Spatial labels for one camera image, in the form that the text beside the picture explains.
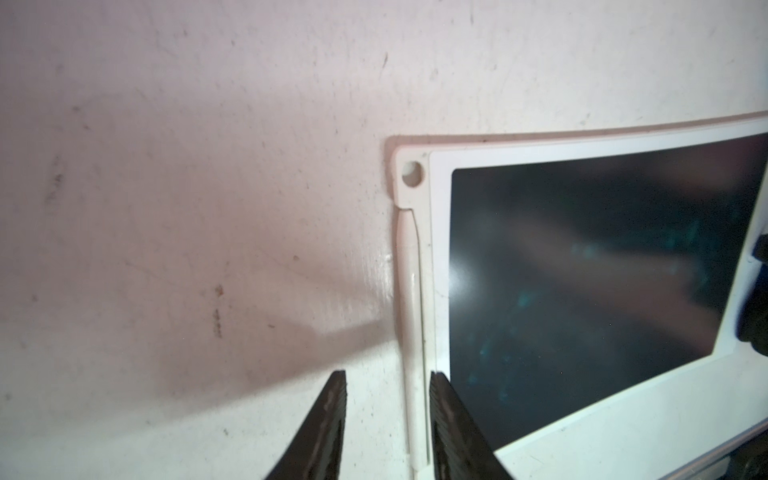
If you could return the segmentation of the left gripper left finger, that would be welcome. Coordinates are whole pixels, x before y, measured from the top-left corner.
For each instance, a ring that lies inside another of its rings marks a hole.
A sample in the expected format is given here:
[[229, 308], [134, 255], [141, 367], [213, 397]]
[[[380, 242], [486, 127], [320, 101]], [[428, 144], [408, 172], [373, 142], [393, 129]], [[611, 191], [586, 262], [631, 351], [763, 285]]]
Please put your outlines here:
[[347, 379], [333, 371], [268, 480], [338, 479], [344, 445]]

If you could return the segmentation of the blue microfibre cloth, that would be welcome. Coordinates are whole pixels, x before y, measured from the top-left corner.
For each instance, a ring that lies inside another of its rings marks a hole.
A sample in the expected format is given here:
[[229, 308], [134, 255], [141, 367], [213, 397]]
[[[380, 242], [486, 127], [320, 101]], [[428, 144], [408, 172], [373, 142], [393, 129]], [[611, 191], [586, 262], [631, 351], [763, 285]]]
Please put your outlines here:
[[767, 356], [767, 234], [762, 234], [752, 256], [761, 264], [753, 288], [739, 315], [736, 336], [753, 350]]

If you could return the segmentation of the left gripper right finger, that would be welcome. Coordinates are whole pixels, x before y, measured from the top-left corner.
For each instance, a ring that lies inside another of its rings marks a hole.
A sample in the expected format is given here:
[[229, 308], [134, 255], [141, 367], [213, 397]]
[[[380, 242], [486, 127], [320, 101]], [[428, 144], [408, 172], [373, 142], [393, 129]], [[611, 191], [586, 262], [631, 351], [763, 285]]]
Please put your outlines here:
[[514, 479], [442, 372], [430, 374], [429, 401], [436, 479]]

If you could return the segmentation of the white drawing tablet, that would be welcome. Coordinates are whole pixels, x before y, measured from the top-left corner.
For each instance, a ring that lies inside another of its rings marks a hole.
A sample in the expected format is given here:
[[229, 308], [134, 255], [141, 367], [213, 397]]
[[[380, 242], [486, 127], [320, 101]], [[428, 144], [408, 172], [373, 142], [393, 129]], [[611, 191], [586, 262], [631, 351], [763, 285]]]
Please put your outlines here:
[[516, 479], [672, 479], [767, 429], [736, 336], [767, 230], [767, 117], [403, 141], [424, 381]]

